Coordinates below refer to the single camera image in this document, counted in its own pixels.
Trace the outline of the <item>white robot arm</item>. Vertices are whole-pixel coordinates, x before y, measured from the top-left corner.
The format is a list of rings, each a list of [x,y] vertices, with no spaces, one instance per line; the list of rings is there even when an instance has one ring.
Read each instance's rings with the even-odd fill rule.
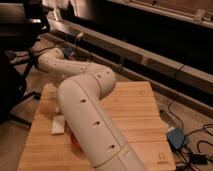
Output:
[[[58,81],[58,104],[95,171],[147,171],[144,163],[100,104],[116,86],[114,71],[74,61],[53,48],[38,66]]]

